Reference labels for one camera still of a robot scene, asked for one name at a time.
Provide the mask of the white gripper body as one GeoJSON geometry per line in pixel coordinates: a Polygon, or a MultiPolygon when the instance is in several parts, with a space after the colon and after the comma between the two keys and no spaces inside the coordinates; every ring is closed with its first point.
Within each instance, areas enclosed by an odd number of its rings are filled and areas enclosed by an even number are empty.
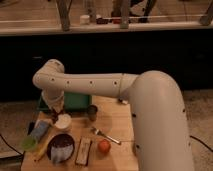
{"type": "Polygon", "coordinates": [[[60,113],[64,108],[64,92],[43,90],[42,99],[50,110],[60,113]]]}

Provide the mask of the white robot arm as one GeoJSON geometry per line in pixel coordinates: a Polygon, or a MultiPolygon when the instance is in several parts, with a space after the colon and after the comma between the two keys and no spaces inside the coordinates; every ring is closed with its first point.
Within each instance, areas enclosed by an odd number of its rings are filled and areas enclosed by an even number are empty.
{"type": "Polygon", "coordinates": [[[142,74],[67,74],[48,60],[33,76],[49,107],[66,92],[125,100],[130,104],[139,171],[195,171],[185,104],[176,81],[161,71],[142,74]]]}

